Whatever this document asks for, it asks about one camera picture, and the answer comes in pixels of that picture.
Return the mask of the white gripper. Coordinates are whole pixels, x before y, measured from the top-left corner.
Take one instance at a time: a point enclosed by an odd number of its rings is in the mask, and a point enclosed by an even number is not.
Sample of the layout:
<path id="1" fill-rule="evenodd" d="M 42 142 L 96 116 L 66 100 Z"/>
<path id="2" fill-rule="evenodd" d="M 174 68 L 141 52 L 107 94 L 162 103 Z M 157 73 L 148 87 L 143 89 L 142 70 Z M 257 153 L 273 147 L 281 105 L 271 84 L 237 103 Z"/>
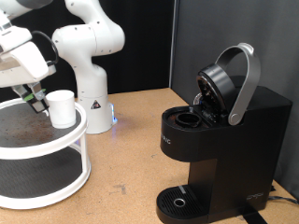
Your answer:
<path id="1" fill-rule="evenodd" d="M 53 65 L 47 65 L 38 47 L 33 42 L 27 42 L 0 56 L 0 88 L 12 87 L 23 101 L 31 98 L 31 93 L 22 84 L 29 84 L 34 95 L 31 107 L 36 113 L 49 108 L 45 90 L 38 82 L 52 75 L 56 70 Z"/>

